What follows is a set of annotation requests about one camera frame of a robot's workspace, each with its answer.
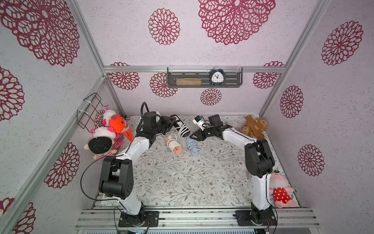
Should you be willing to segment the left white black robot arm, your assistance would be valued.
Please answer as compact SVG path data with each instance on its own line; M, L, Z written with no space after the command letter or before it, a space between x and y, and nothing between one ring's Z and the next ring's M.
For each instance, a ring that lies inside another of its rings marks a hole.
M99 192L119 202L127 215L139 215L142 202L134 194L133 164L145 153L158 135L166 135L175 125L175 116L161 116L157 112L143 114L135 138L127 149L116 157L105 158L99 179Z

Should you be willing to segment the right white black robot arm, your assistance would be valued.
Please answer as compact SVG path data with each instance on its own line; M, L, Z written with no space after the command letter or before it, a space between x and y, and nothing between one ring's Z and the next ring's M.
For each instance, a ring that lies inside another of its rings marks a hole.
M275 166L275 160L266 139L256 139L235 130L231 125L224 124L219 115L208 117L206 123L202 116L196 116L193 123L199 130L191 135L196 141L204 141L208 137L218 137L228 141L244 151L245 165L252 175L254 194L252 205L259 211L271 208L269 201L269 179Z

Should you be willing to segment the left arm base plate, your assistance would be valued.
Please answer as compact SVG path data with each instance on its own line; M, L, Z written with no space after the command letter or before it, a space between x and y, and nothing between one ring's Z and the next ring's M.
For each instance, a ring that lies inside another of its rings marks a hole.
M157 227L159 221L158 211L141 211L138 215L121 213L118 227L135 228L135 227Z

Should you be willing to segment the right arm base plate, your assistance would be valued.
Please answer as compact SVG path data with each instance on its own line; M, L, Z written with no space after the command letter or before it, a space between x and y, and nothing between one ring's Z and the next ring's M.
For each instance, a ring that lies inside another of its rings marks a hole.
M239 226L276 226L278 224L272 209L237 210L233 215Z

